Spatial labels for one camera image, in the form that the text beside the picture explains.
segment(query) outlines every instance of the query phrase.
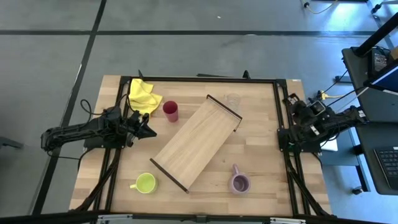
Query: wooden tabletop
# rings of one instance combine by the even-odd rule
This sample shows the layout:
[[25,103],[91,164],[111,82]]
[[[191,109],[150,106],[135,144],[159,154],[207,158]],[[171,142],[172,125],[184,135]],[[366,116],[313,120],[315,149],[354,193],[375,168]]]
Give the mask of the wooden tabletop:
[[[95,112],[113,106],[120,76],[105,75],[99,90]],[[152,113],[149,126],[157,133],[155,138],[135,140],[133,147],[125,148],[114,188],[112,212],[172,213],[209,215],[291,216],[289,188],[282,153],[279,151],[278,128],[273,87],[263,83],[202,83],[202,82],[150,82],[153,93],[162,95],[163,101]],[[289,93],[304,98],[300,80],[287,80]],[[243,117],[239,128],[221,146],[186,194],[153,163],[160,150],[194,114],[210,94],[218,100],[230,93],[241,97],[239,115]],[[174,100],[178,104],[179,120],[170,123],[161,110],[163,102]],[[98,182],[104,149],[95,149],[84,156],[77,176],[70,208],[79,206]],[[309,153],[301,154],[306,186],[327,212],[328,196],[319,161]],[[246,195],[234,195],[228,190],[232,165],[251,180]],[[130,189],[139,174],[150,172],[159,181],[153,194],[140,194]],[[101,199],[104,207],[106,190]],[[302,212],[300,191],[296,187],[299,210]]]

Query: desk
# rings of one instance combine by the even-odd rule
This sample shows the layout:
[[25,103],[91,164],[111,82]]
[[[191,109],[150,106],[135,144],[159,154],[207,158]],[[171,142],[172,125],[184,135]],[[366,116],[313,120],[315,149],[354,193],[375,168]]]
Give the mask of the desk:
[[[354,88],[357,89],[363,86],[363,82],[367,79],[368,58],[357,57],[351,49],[343,49],[343,60]],[[372,116],[380,115],[380,113],[384,116],[397,116],[398,110],[380,111],[378,104],[385,101],[395,101],[398,106],[398,96],[379,90],[368,89],[364,94],[359,96],[359,103],[369,119],[372,119]],[[373,151],[375,147],[398,146],[398,125],[371,123],[356,128],[356,132],[377,192],[384,195],[398,195],[398,190],[389,188]]]
[[[114,105],[120,76],[105,75],[95,112]],[[276,130],[279,126],[273,87],[265,83],[221,82],[149,82],[153,93],[164,96],[163,102],[178,103],[179,121],[169,123],[163,111],[153,112],[149,126],[155,138],[135,141],[132,148],[121,153],[112,212],[157,214],[209,214],[292,216],[284,157],[279,151]],[[288,90],[304,99],[300,80],[287,80]],[[237,131],[226,140],[186,194],[161,173],[149,159],[154,157],[191,117],[210,94],[223,99],[225,94],[241,96],[239,115],[243,117]],[[90,151],[82,160],[73,191],[70,208],[79,206],[97,184],[104,149]],[[319,161],[311,154],[301,155],[306,185],[320,205],[330,212],[328,196]],[[246,195],[233,195],[228,190],[232,164],[251,178],[251,189]],[[155,193],[140,194],[129,189],[136,177],[150,172],[159,180]],[[296,188],[299,210],[300,192]],[[100,208],[104,208],[102,196]]]

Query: green mug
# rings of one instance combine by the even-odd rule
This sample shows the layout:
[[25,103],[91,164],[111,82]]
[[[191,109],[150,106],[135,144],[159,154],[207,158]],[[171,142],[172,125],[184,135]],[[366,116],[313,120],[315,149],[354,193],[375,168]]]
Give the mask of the green mug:
[[136,184],[130,185],[130,189],[137,189],[142,194],[150,194],[157,188],[157,180],[150,173],[140,174],[136,180]]

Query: yellow towel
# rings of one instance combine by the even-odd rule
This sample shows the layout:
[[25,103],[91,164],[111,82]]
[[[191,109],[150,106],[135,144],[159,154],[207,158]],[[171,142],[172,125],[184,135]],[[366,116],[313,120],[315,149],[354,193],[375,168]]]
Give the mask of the yellow towel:
[[151,93],[154,86],[145,83],[141,79],[135,78],[132,80],[130,86],[130,105],[134,110],[139,110],[139,113],[151,114],[159,106],[163,96]]

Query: purple mug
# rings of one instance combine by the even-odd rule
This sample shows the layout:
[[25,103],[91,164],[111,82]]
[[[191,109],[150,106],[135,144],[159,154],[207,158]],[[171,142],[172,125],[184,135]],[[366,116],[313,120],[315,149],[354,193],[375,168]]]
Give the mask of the purple mug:
[[233,164],[233,176],[229,180],[229,189],[234,194],[245,194],[250,189],[250,179],[249,177],[239,172],[238,165]]

